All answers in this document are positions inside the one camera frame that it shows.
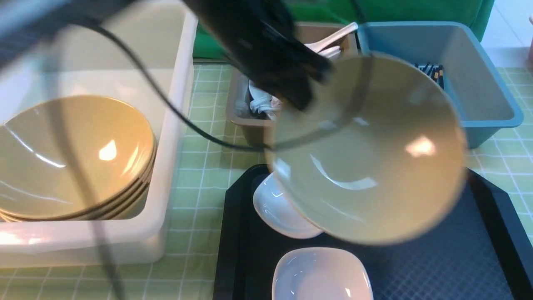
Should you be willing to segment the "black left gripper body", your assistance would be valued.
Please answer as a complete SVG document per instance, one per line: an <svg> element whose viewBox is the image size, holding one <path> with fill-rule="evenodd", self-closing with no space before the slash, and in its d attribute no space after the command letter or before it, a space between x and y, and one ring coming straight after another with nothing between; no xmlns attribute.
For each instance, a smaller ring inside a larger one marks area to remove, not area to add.
<svg viewBox="0 0 533 300"><path fill-rule="evenodd" d="M199 23L255 85L305 111L314 98L309 80L322 82L331 63L296 37L281 0L186 0Z"/></svg>

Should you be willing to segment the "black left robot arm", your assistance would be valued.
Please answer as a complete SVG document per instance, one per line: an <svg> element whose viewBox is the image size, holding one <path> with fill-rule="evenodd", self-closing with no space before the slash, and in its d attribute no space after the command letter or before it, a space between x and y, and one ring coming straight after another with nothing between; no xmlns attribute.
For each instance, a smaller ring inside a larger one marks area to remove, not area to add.
<svg viewBox="0 0 533 300"><path fill-rule="evenodd" d="M125 45L102 23L132 0L2 0L1 67L69 25L98 32ZM299 42L291 12L282 0L185 0L183 4L225 50L232 66L258 87L303 111L313 93L309 80L323 82L328 59Z"/></svg>

